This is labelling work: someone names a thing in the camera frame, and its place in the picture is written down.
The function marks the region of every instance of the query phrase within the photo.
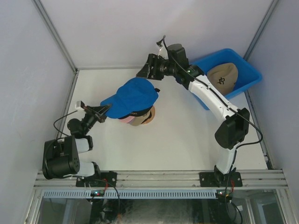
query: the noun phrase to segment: metal grille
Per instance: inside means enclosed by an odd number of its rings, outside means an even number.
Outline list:
[[[121,199],[193,199],[216,198],[216,190],[118,190]],[[45,190],[45,198],[91,198],[91,190]],[[118,198],[115,190],[107,190],[103,197]]]

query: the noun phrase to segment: brown cap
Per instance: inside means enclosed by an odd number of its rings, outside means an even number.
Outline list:
[[[233,63],[221,64],[209,70],[207,78],[225,96],[234,90],[238,79],[238,69]]]
[[[155,116],[155,107],[153,106],[150,111],[148,111],[146,114],[139,116],[139,117],[135,117],[131,122],[130,125],[132,126],[138,126],[141,124],[147,124],[149,122],[151,122]]]

